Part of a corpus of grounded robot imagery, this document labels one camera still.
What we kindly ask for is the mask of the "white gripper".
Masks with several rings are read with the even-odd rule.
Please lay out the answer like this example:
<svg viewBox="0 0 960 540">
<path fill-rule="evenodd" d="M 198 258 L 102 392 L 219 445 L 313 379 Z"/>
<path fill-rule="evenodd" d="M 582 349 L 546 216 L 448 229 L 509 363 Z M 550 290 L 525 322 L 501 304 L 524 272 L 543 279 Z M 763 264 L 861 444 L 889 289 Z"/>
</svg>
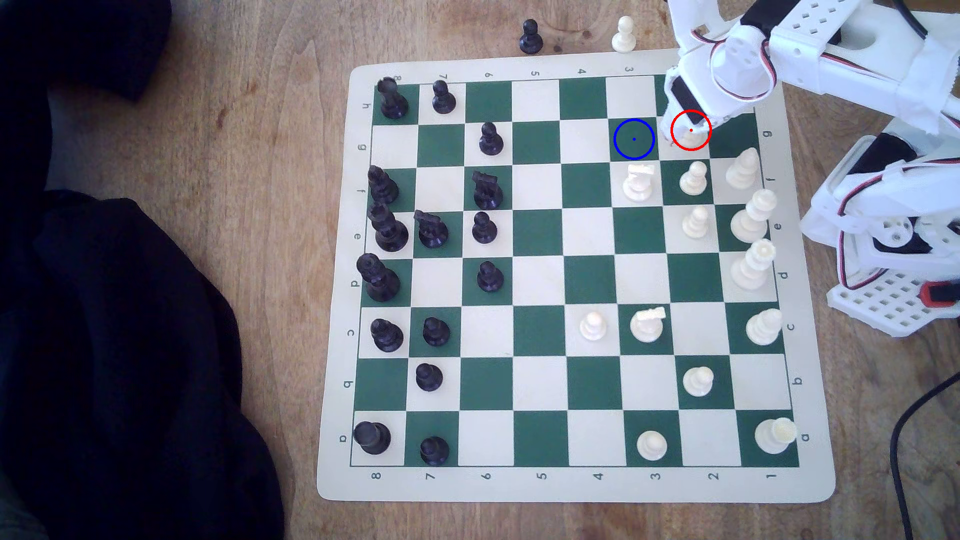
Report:
<svg viewBox="0 0 960 540">
<path fill-rule="evenodd" d="M 667 72 L 663 140 L 682 141 L 685 113 L 707 118 L 707 141 L 754 114 L 750 103 L 774 91 L 776 70 L 767 54 L 767 36 L 757 27 L 726 20 L 717 1 L 669 1 L 678 43 L 678 63 Z"/>
</svg>

